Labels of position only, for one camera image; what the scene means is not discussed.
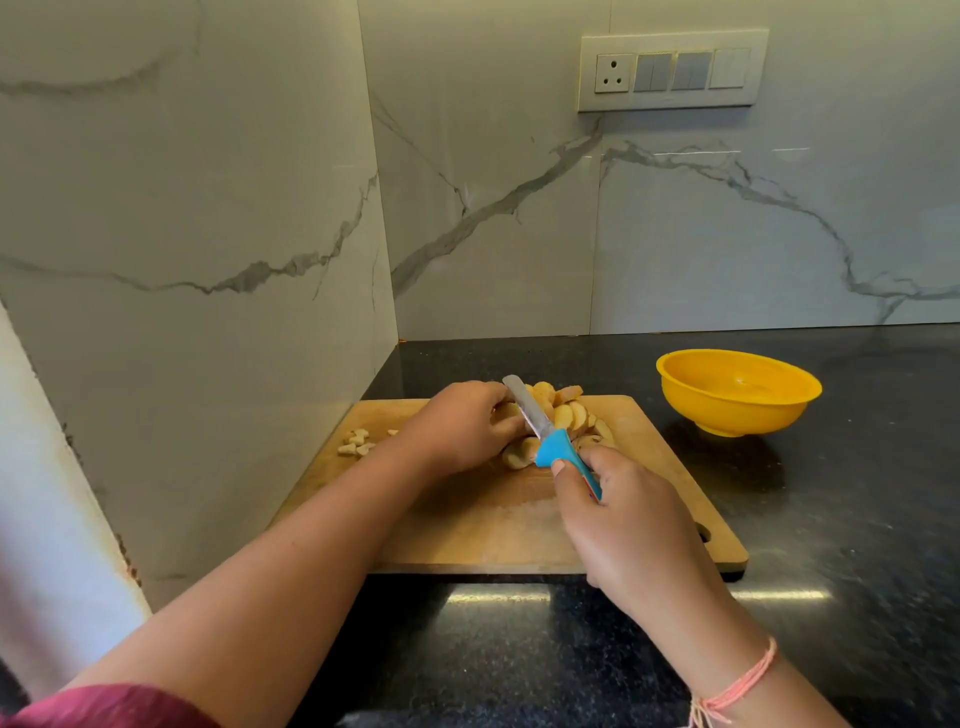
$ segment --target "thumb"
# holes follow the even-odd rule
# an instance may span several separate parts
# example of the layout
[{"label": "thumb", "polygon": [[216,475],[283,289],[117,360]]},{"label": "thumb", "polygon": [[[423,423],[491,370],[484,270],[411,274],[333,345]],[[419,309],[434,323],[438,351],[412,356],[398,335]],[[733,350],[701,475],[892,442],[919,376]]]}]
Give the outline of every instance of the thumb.
[{"label": "thumb", "polygon": [[491,427],[493,430],[493,436],[504,447],[517,438],[524,437],[528,434],[527,421],[523,419],[523,415],[514,415],[513,417],[508,417],[506,420],[501,420],[500,422],[491,425]]},{"label": "thumb", "polygon": [[572,463],[566,460],[554,460],[550,471],[553,473],[557,502],[560,504],[560,513],[565,522],[577,521],[584,514],[589,513],[586,509],[596,507],[596,503],[590,497],[587,482]]}]

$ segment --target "knife blade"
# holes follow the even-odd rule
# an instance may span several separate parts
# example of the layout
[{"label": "knife blade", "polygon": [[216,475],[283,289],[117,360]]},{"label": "knife blade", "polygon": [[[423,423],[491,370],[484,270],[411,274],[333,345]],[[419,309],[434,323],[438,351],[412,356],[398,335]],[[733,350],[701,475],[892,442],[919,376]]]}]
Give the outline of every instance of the knife blade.
[{"label": "knife blade", "polygon": [[534,434],[541,440],[545,440],[552,435],[556,427],[550,422],[543,408],[537,404],[533,395],[527,391],[523,380],[517,375],[507,375],[503,377],[503,383],[507,385],[510,394],[514,396],[516,406],[520,408],[523,419],[533,428]]}]

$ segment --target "power socket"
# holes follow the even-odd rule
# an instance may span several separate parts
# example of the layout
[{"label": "power socket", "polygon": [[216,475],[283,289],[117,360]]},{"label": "power socket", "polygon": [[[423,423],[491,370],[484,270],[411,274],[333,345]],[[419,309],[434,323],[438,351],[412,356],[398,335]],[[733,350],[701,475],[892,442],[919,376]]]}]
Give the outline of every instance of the power socket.
[{"label": "power socket", "polygon": [[596,93],[626,93],[630,90],[636,54],[608,53],[597,56]]}]

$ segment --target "marble wall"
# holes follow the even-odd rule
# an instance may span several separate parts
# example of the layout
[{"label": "marble wall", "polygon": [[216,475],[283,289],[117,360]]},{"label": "marble wall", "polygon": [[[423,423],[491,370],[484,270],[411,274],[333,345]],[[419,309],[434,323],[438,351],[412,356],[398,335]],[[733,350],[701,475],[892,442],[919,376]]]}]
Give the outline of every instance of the marble wall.
[{"label": "marble wall", "polygon": [[396,343],[355,0],[8,0],[0,295],[156,607]]},{"label": "marble wall", "polygon": [[[399,334],[960,319],[951,0],[360,0]],[[749,109],[575,112],[580,37],[771,29]]]}]

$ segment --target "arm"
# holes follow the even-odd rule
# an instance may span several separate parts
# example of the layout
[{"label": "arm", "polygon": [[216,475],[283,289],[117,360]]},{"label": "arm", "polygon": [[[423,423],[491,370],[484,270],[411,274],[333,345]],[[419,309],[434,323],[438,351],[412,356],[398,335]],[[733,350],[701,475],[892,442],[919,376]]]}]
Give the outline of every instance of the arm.
[{"label": "arm", "polygon": [[[727,590],[669,482],[616,450],[581,456],[600,475],[602,505],[572,465],[554,463],[554,480],[588,581],[639,624],[694,695],[714,697],[759,661],[767,635]],[[781,655],[724,715],[744,728],[847,726]]]},{"label": "arm", "polygon": [[286,725],[403,512],[525,427],[494,382],[443,390],[400,433],[171,602],[68,688],[160,688],[225,728]]}]

